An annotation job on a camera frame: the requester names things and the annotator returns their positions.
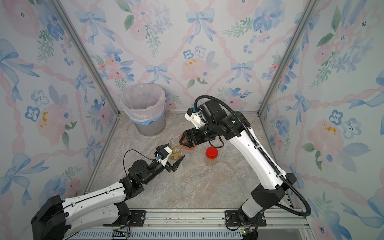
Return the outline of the orange jar lid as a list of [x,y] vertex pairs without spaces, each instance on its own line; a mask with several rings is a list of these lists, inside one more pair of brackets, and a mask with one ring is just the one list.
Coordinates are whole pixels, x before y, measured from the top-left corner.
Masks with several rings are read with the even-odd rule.
[[183,136],[183,134],[181,134],[179,136],[179,144],[181,145],[181,147],[184,149],[184,150],[187,150],[187,151],[192,151],[196,148],[196,145],[193,145],[193,147],[188,147],[187,146],[187,143],[188,143],[188,139],[186,137]]

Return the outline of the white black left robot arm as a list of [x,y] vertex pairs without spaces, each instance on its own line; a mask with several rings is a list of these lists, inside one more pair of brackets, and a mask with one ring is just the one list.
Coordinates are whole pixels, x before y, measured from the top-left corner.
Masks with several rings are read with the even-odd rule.
[[126,170],[126,176],[103,189],[72,198],[56,195],[49,198],[31,220],[35,240],[64,240],[92,227],[126,226],[132,214],[126,201],[144,191],[144,185],[164,170],[175,172],[185,156],[174,164],[168,144],[156,147],[151,164],[137,160]]

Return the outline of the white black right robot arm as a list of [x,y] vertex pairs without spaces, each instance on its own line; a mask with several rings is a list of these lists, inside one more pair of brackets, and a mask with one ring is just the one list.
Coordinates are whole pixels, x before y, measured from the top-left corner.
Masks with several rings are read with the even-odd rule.
[[278,204],[289,187],[266,160],[270,155],[259,142],[252,142],[247,132],[250,132],[255,140],[257,138],[245,117],[237,111],[235,113],[238,118],[232,114],[227,115],[224,111],[222,113],[224,115],[221,119],[209,123],[203,120],[201,114],[194,113],[192,108],[189,109],[185,118],[194,127],[184,131],[180,144],[191,148],[223,136],[240,151],[260,180],[251,196],[239,208],[239,219],[243,224],[249,225],[259,213]]

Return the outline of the clear jar with peanuts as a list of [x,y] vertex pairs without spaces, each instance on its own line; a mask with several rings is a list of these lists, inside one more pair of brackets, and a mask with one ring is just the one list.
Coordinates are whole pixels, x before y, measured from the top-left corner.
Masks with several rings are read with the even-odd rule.
[[217,148],[214,148],[214,147],[207,148],[205,163],[208,166],[215,165],[217,162],[218,155],[219,155],[219,152]]

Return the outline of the red jar lid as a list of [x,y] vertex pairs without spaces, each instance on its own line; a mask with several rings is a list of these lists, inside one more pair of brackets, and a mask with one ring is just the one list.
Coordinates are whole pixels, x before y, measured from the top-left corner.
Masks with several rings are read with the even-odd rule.
[[216,159],[218,157],[218,155],[219,155],[219,152],[218,152],[217,148],[214,148],[214,147],[207,148],[207,150],[206,150],[206,157],[208,159],[214,160],[214,159]]

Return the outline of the metal mesh trash bin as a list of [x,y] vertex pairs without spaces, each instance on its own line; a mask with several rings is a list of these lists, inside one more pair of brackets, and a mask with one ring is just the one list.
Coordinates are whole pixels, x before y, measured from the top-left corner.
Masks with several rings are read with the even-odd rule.
[[153,137],[160,134],[166,127],[166,117],[162,115],[155,121],[151,121],[148,125],[139,125],[135,123],[139,133],[143,136]]

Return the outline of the pink trash bag liner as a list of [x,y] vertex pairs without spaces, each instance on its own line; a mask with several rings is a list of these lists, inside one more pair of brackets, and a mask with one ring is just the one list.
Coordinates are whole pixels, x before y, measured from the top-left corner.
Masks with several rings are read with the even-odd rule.
[[126,115],[138,125],[149,125],[166,111],[166,93],[155,84],[137,84],[126,88],[119,99]]

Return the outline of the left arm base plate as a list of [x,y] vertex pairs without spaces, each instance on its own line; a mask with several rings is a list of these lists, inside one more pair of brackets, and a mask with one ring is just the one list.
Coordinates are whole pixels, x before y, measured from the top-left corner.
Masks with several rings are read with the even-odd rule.
[[118,217],[118,219],[112,224],[104,224],[104,227],[143,227],[146,219],[145,210],[133,210],[130,213],[123,217]]

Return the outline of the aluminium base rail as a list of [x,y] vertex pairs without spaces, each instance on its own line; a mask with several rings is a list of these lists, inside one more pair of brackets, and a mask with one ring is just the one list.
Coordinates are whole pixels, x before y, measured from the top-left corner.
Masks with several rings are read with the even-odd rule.
[[279,209],[267,210],[257,226],[244,227],[236,211],[224,209],[135,210],[127,227],[94,227],[70,240],[313,240],[305,217]]

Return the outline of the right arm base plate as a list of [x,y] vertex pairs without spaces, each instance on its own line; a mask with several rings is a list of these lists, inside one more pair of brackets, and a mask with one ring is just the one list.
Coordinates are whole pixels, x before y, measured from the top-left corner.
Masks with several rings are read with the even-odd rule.
[[227,227],[266,227],[266,218],[264,213],[257,213],[254,217],[250,218],[240,210],[224,211],[225,221]]

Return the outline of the aluminium corner post right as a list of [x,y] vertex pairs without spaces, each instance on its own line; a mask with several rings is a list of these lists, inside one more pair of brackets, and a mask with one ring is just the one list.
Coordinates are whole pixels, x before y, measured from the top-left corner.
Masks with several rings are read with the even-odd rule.
[[258,117],[259,118],[266,111],[267,106],[268,106],[268,102],[275,91],[275,87],[279,83],[280,78],[282,77],[286,66],[289,65],[291,57],[294,54],[296,47],[298,45],[298,42],[301,39],[302,35],[304,34],[304,31],[305,31],[306,27],[308,26],[309,21],[314,14],[314,11],[316,9],[318,2],[319,1],[316,1],[316,0],[308,1],[308,4],[307,4],[306,8],[304,9],[303,15],[299,21],[298,26],[297,26],[297,29],[294,31],[294,34],[292,36],[292,40],[288,44],[287,49],[286,49],[285,53],[283,54],[282,62],[280,64],[280,66],[278,67],[276,74],[272,78],[271,84],[267,88],[267,92],[265,94],[265,97],[263,98],[263,102],[260,105],[260,108],[258,111]]

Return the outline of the aluminium corner post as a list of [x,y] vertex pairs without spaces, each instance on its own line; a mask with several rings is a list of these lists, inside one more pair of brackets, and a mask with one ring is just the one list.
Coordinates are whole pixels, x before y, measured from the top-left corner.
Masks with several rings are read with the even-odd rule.
[[75,48],[77,49],[78,53],[80,54],[85,66],[87,69],[90,71],[92,77],[96,81],[97,86],[101,90],[102,94],[105,96],[107,103],[110,104],[112,107],[112,110],[114,113],[119,116],[120,115],[120,110],[115,103],[112,95],[110,94],[109,90],[107,89],[106,84],[102,80],[102,78],[99,75],[99,72],[94,65],[91,56],[89,55],[86,47],[84,46],[80,35],[76,31],[72,21],[70,20],[68,14],[66,13],[62,3],[57,0],[53,1],[48,1],[49,5],[52,7],[54,13],[57,15],[58,19],[60,22],[64,25],[64,29],[68,32],[69,36],[71,37]]
[[266,111],[267,106],[268,106],[268,102],[275,91],[275,87],[279,83],[280,78],[282,77],[286,66],[289,65],[291,57],[294,54],[296,47],[298,45],[298,42],[301,39],[302,35],[304,34],[304,31],[305,31],[306,27],[308,26],[309,21],[314,14],[314,11],[316,9],[318,2],[319,1],[316,1],[316,0],[308,1],[308,4],[307,4],[306,8],[304,9],[303,15],[299,21],[298,26],[297,26],[297,29],[294,31],[294,34],[292,36],[292,40],[288,44],[287,49],[286,49],[285,53],[283,54],[282,62],[280,64],[280,66],[278,67],[276,74],[272,78],[271,84],[267,88],[267,92],[265,94],[265,97],[263,98],[263,102],[260,105],[260,108],[258,111],[258,117],[259,118]]

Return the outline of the aluminium corner post left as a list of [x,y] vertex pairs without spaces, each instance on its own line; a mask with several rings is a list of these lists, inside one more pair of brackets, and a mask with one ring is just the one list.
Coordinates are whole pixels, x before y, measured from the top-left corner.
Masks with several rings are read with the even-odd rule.
[[69,36],[71,37],[75,48],[77,49],[78,53],[80,54],[85,66],[87,69],[90,71],[92,77],[96,81],[97,86],[101,90],[102,94],[105,96],[107,103],[110,104],[112,107],[112,110],[114,113],[119,116],[120,115],[120,110],[115,103],[112,95],[110,94],[109,90],[107,89],[106,84],[102,80],[102,78],[99,75],[99,72],[94,65],[91,56],[89,55],[86,47],[84,46],[80,35],[76,31],[72,21],[70,20],[68,14],[66,13],[62,3],[57,0],[53,1],[48,1],[49,5],[52,7],[54,13],[57,15],[58,19],[60,22],[64,25],[64,29],[68,32]]

